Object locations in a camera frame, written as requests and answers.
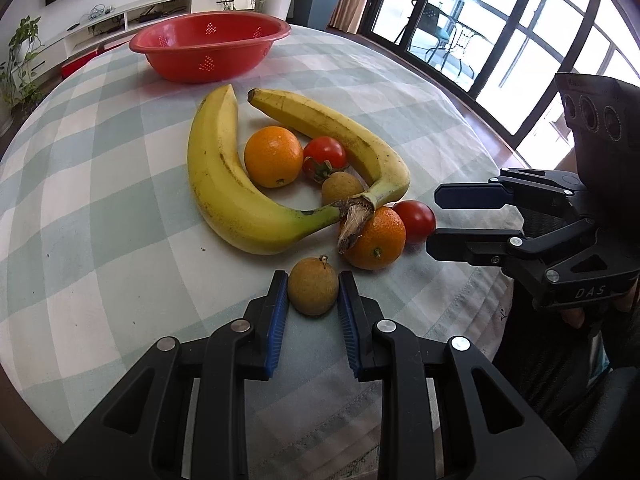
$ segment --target checkered tablecloth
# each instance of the checkered tablecloth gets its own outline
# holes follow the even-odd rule
[[[254,87],[300,92],[370,128],[404,158],[407,198],[440,226],[517,228],[519,214],[442,211],[441,182],[497,173],[446,97],[393,61],[344,38],[294,27],[232,81],[239,153],[271,120],[249,106]],[[160,337],[202,338],[266,293],[274,269],[335,253],[335,226],[275,256],[253,256],[207,227],[190,193],[186,148],[196,107],[216,84],[162,80],[126,46],[92,60],[27,120],[0,165],[0,362],[41,420],[65,440]],[[303,179],[270,195],[319,205]],[[362,294],[420,336],[463,334],[492,357],[510,309],[498,269],[433,261],[409,248],[381,272],[356,270]],[[372,466],[380,386],[353,379],[333,309],[291,310],[280,366],[246,386],[253,479],[346,478]]]

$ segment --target perforated holes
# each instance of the perforated holes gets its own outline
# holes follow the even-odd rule
[[[598,112],[593,105],[593,101],[587,96],[580,96],[580,111],[587,128],[595,132],[598,129]]]
[[[618,117],[617,112],[611,106],[607,106],[604,109],[603,119],[604,126],[611,140],[620,140],[622,136],[622,125],[620,124],[620,117]]]
[[[215,67],[216,65],[213,63],[213,60],[209,56],[205,56],[199,68],[203,72],[211,72]]]

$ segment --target red plastic bowl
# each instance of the red plastic bowl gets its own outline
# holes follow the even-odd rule
[[[258,65],[289,23],[257,12],[228,10],[177,16],[137,33],[129,48],[145,54],[162,77],[178,83],[230,79]]]

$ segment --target wooden floor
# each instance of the wooden floor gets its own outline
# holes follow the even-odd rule
[[[421,78],[431,82],[439,87],[453,102],[460,114],[466,119],[473,128],[480,141],[485,146],[496,165],[510,168],[524,168],[526,164],[513,153],[513,151],[505,144],[500,136],[498,136],[484,121],[482,121],[475,113],[465,106],[455,95],[447,91],[447,89],[438,85],[428,75],[405,62],[393,53],[376,45],[372,41],[361,36],[353,34],[344,34],[339,31],[331,30],[330,32],[344,36],[352,41],[356,41],[368,48],[387,56],[398,62],[407,69],[416,73]],[[20,129],[22,121],[15,121],[9,130],[0,137],[0,158],[4,156],[9,143],[15,137]],[[13,437],[18,446],[23,450],[26,456],[31,457],[40,447],[51,444],[56,438],[51,432],[37,419],[31,412],[29,407],[20,398],[9,382],[4,370],[0,367],[0,424],[5,427],[8,433]]]

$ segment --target metal screw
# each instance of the metal screw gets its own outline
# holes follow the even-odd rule
[[[560,281],[560,274],[556,270],[550,269],[546,272],[546,278],[551,283],[557,283]]]
[[[168,352],[169,350],[173,350],[175,348],[175,339],[173,337],[163,337],[160,341],[156,343],[156,348],[163,352]]]
[[[380,332],[393,332],[396,329],[396,324],[390,319],[381,319],[376,325]]]
[[[242,332],[246,332],[250,328],[251,328],[251,323],[249,323],[245,319],[236,319],[231,324],[231,330],[233,330],[234,332],[242,333]]]
[[[451,346],[453,346],[453,348],[455,348],[456,350],[464,352],[465,350],[469,350],[469,348],[471,347],[471,343],[469,342],[469,339],[459,335],[451,340]]]

